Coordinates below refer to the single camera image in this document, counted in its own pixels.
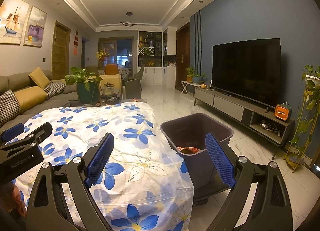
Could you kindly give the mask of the person's left hand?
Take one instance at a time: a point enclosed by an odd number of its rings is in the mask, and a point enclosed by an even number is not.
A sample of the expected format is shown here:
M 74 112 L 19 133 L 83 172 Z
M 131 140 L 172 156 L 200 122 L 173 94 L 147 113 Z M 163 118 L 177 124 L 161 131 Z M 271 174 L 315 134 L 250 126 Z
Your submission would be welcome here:
M 22 217 L 26 217 L 27 210 L 22 201 L 20 190 L 12 182 L 1 186 L 1 204 L 7 212 L 16 209 Z

